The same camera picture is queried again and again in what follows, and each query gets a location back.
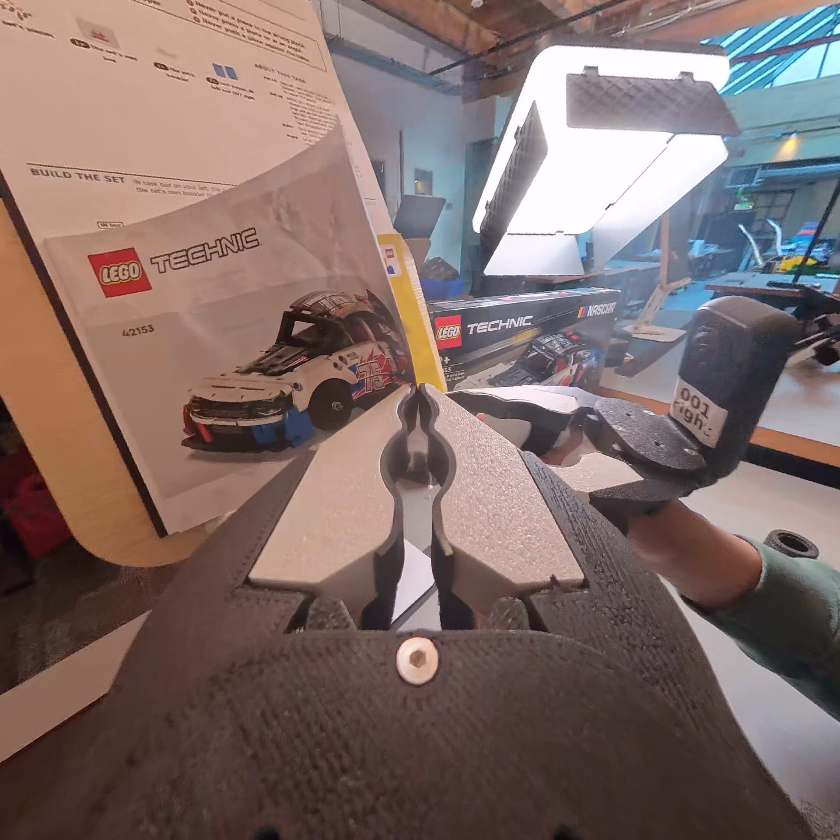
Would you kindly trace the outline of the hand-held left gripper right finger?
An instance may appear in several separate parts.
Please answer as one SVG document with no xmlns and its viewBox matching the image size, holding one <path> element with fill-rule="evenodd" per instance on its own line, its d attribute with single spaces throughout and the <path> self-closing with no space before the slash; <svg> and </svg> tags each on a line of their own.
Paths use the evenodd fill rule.
<svg viewBox="0 0 840 840">
<path fill-rule="evenodd" d="M 430 384 L 420 385 L 438 484 L 431 568 L 442 627 L 477 627 L 504 597 L 584 590 L 585 577 L 522 453 Z"/>
</svg>

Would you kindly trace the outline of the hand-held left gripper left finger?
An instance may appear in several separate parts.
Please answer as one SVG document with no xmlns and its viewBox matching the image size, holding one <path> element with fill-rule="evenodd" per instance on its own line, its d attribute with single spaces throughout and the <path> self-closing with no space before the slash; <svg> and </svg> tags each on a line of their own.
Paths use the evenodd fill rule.
<svg viewBox="0 0 840 840">
<path fill-rule="evenodd" d="M 404 564 L 402 500 L 415 388 L 401 385 L 327 438 L 248 573 L 254 585 L 341 600 L 390 628 Z"/>
</svg>

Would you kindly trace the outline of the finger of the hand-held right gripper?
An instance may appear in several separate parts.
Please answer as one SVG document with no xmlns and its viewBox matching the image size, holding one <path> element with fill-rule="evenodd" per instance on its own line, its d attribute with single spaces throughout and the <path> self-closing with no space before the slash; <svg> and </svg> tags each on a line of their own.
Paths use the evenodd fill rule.
<svg viewBox="0 0 840 840">
<path fill-rule="evenodd" d="M 545 454 L 570 438 L 598 395 L 564 385 L 488 385 L 448 397 L 522 451 Z"/>
<path fill-rule="evenodd" d="M 602 453 L 587 453 L 572 465 L 548 464 L 547 467 L 570 488 L 585 497 L 642 480 L 642 475 L 630 464 Z"/>
</svg>

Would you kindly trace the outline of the black lego set box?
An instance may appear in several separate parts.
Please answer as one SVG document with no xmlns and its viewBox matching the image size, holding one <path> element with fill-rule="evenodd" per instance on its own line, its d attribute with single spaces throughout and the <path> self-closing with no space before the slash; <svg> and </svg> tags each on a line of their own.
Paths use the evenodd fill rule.
<svg viewBox="0 0 840 840">
<path fill-rule="evenodd" d="M 447 388 L 600 384 L 621 294 L 570 288 L 428 303 Z"/>
</svg>

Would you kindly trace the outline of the lego instruction booklet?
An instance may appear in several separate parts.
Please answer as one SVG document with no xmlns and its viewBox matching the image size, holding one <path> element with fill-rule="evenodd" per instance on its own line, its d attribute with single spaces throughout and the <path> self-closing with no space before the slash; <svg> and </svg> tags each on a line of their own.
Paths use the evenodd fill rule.
<svg viewBox="0 0 840 840">
<path fill-rule="evenodd" d="M 187 207 L 45 240 L 44 261 L 162 535 L 417 383 L 404 261 L 374 234 L 341 127 Z"/>
</svg>

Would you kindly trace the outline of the wooden board document stand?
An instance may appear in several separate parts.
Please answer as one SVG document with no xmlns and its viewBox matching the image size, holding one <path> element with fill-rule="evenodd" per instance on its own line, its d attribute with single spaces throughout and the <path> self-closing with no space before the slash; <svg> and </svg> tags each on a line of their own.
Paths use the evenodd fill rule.
<svg viewBox="0 0 840 840">
<path fill-rule="evenodd" d="M 204 524 L 158 537 L 12 218 L 1 207 L 1 398 L 77 541 L 118 565 L 184 560 Z"/>
</svg>

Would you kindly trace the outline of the person's right forearm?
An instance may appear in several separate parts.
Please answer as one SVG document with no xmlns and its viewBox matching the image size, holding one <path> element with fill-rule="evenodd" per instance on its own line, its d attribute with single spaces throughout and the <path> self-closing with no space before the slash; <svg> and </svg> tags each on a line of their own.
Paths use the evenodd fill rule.
<svg viewBox="0 0 840 840">
<path fill-rule="evenodd" d="M 718 610 L 680 598 L 754 663 L 838 720 L 838 570 L 742 540 L 761 557 L 761 575 L 750 593 Z"/>
</svg>

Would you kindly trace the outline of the person's right hand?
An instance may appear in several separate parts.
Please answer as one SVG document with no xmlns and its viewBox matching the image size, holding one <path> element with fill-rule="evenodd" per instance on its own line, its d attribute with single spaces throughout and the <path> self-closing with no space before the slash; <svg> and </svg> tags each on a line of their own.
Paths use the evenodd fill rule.
<svg viewBox="0 0 840 840">
<path fill-rule="evenodd" d="M 762 557 L 755 545 L 678 500 L 628 518 L 627 537 L 640 561 L 701 611 L 728 608 L 761 581 Z"/>
</svg>

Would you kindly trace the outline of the pale wooden light stand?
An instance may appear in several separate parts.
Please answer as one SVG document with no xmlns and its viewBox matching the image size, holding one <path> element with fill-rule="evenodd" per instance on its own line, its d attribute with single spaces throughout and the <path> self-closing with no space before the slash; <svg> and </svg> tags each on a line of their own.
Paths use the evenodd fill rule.
<svg viewBox="0 0 840 840">
<path fill-rule="evenodd" d="M 687 215 L 677 208 L 668 208 L 660 223 L 660 271 L 654 291 L 647 298 L 640 315 L 622 330 L 631 338 L 661 344 L 672 344 L 685 335 L 685 330 L 661 327 L 654 323 L 667 297 L 690 283 L 687 267 Z"/>
</svg>

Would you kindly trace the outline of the black rubber tyre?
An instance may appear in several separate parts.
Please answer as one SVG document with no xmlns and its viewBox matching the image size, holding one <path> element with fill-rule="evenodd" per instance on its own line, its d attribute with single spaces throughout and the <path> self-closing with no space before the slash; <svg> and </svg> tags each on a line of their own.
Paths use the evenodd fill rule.
<svg viewBox="0 0 840 840">
<path fill-rule="evenodd" d="M 771 530 L 762 543 L 788 557 L 817 560 L 820 555 L 812 540 L 791 530 Z"/>
</svg>

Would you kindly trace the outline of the white softbox light panel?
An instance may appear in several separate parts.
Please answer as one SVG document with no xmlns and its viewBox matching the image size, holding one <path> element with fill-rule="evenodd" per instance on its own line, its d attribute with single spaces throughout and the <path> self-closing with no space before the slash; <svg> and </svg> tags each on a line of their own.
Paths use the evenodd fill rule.
<svg viewBox="0 0 840 840">
<path fill-rule="evenodd" d="M 727 158 L 740 134 L 712 44 L 565 40 L 534 57 L 471 225 L 487 277 L 604 267 Z"/>
</svg>

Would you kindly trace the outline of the white printed instruction sheet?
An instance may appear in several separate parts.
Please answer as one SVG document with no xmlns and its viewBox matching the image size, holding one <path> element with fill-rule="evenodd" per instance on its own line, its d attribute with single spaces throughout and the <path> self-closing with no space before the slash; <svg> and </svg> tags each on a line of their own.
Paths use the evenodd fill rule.
<svg viewBox="0 0 840 840">
<path fill-rule="evenodd" d="M 154 528 L 44 241 L 187 207 L 334 127 L 377 233 L 384 201 L 308 1 L 1 1 L 2 197 Z"/>
</svg>

